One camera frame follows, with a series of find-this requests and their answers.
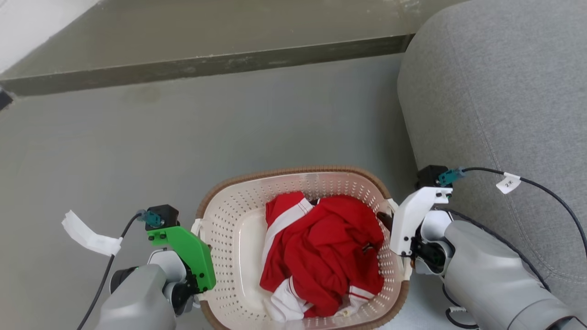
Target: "red fabric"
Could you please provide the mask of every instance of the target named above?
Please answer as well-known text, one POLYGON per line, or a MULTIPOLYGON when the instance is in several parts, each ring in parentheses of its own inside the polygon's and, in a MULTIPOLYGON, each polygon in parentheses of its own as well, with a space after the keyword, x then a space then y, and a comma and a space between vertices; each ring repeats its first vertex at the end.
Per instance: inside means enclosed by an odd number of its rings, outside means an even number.
MULTIPOLYGON (((299 202, 300 194, 280 195, 269 202, 268 225, 299 202)), ((383 240, 375 214, 360 200, 322 198, 307 215, 277 234, 261 275, 261 287, 274 292, 292 276, 298 297, 314 304, 304 316, 332 316, 349 286, 374 295, 381 291, 377 252, 383 240)))

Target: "red clothing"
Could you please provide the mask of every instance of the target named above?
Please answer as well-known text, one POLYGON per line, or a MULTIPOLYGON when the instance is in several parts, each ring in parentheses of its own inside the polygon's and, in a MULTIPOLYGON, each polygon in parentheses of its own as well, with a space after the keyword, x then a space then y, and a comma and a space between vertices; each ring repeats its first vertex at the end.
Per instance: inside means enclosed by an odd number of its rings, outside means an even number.
POLYGON ((312 207, 301 192, 283 194, 267 203, 266 220, 261 287, 275 292, 291 277, 294 296, 313 304, 304 317, 334 315, 346 294, 363 303, 381 291, 383 233, 360 200, 333 196, 312 207))

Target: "white wall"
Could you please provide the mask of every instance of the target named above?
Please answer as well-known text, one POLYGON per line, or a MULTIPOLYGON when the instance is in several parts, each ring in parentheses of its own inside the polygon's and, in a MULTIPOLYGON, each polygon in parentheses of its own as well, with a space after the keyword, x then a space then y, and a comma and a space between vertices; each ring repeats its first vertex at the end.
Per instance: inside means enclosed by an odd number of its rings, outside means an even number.
POLYGON ((0 0, 0 73, 98 0, 0 0))

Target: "red and white garment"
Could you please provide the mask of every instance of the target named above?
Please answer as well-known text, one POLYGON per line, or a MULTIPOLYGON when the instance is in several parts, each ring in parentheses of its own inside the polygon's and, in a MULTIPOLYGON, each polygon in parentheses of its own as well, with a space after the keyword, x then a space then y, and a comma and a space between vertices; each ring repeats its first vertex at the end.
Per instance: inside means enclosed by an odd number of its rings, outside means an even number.
POLYGON ((349 315, 383 287, 377 252, 383 233, 373 211, 349 196, 313 206, 300 191, 266 205, 261 287, 272 319, 349 315))

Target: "white tag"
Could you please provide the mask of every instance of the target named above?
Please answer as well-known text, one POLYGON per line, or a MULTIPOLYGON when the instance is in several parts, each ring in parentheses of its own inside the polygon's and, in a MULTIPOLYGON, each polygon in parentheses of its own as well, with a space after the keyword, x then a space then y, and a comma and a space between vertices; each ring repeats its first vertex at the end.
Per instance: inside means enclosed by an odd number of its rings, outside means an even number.
POLYGON ((510 191, 516 189, 522 182, 519 180, 519 176, 504 172, 505 179, 501 180, 495 186, 501 190, 502 193, 508 194, 510 191))
POLYGON ((103 255, 116 255, 120 250, 122 237, 113 238, 94 233, 85 223, 73 212, 65 214, 65 219, 61 222, 65 231, 78 242, 81 246, 101 253, 103 255))

